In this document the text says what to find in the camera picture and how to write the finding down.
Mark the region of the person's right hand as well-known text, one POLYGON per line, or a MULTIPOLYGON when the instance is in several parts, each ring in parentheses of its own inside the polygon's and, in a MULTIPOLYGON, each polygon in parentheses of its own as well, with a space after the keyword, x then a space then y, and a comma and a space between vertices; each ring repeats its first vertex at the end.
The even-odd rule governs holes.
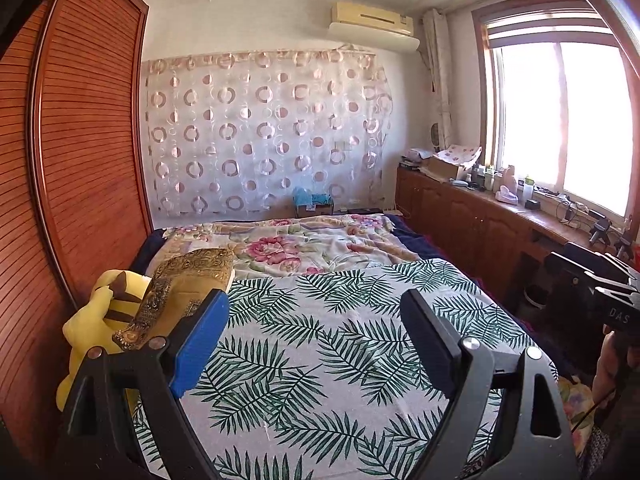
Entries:
POLYGON ((592 382, 593 401, 600 408, 608 404, 608 400, 616 389, 616 375, 620 368, 614 346, 615 333, 610 326, 603 326, 604 338, 601 353, 597 362, 597 370, 592 382))

